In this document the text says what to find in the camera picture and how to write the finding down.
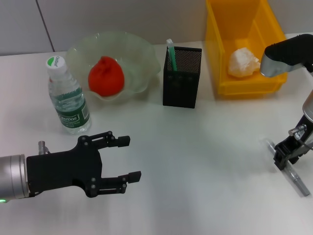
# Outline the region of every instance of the white crumpled paper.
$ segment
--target white crumpled paper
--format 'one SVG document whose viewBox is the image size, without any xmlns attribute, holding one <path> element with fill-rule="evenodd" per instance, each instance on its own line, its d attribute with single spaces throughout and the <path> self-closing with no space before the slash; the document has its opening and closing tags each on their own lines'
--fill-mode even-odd
<svg viewBox="0 0 313 235">
<path fill-rule="evenodd" d="M 259 59 L 246 47 L 233 52 L 229 59 L 228 73 L 235 77 L 245 77 L 260 69 Z"/>
</svg>

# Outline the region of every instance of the gray wall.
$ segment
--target gray wall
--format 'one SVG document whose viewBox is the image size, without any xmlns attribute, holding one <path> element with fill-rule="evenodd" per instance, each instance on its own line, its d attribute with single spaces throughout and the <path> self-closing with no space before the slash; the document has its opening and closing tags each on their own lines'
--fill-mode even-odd
<svg viewBox="0 0 313 235">
<path fill-rule="evenodd" d="M 205 0 L 38 0 L 56 51 L 84 36 L 122 30 L 153 44 L 204 39 Z"/>
<path fill-rule="evenodd" d="M 268 0 L 285 33 L 313 32 L 312 0 Z"/>
<path fill-rule="evenodd" d="M 35 0 L 0 0 L 0 55 L 52 51 Z"/>
<path fill-rule="evenodd" d="M 312 0 L 268 0 L 285 33 L 313 31 Z M 38 0 L 56 51 L 95 32 L 124 30 L 153 44 L 200 41 L 205 0 Z M 36 0 L 0 0 L 0 55 L 52 51 Z"/>
</svg>

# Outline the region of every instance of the mesh pen holder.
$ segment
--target mesh pen holder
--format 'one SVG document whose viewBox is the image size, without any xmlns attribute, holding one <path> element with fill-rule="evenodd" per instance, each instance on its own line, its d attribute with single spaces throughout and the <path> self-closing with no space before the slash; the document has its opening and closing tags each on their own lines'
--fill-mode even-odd
<svg viewBox="0 0 313 235">
<path fill-rule="evenodd" d="M 201 70 L 201 53 L 202 49 L 199 48 L 175 47 L 178 71 L 172 71 L 169 53 L 166 50 L 163 105 L 195 108 Z"/>
</svg>

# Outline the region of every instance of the water bottle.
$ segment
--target water bottle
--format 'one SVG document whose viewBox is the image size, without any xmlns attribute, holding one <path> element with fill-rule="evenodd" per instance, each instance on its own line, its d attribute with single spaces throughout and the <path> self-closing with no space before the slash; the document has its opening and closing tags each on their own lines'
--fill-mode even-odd
<svg viewBox="0 0 313 235">
<path fill-rule="evenodd" d="M 53 56 L 46 62 L 49 95 L 60 121 L 71 134 L 87 131 L 91 119 L 83 90 L 67 69 L 65 59 Z"/>
</svg>

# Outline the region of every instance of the white tabletop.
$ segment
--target white tabletop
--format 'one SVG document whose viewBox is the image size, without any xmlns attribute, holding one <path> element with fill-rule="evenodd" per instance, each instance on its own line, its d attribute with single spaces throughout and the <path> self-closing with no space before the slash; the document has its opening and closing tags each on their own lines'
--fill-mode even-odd
<svg viewBox="0 0 313 235">
<path fill-rule="evenodd" d="M 203 47 L 202 43 L 181 46 Z M 156 46 L 163 67 L 166 46 Z M 0 156 L 73 148 L 49 99 L 42 53 L 0 57 Z M 102 177 L 142 171 L 125 194 L 90 199 L 77 187 L 0 205 L 0 233 L 23 235 L 311 235 L 313 198 L 302 197 L 260 144 L 282 141 L 302 117 L 313 79 L 291 72 L 264 99 L 213 96 L 205 53 L 195 109 L 162 106 L 162 72 L 148 91 L 122 104 L 87 95 L 92 127 L 129 135 L 124 148 L 100 150 Z M 295 169 L 313 192 L 312 152 Z"/>
</svg>

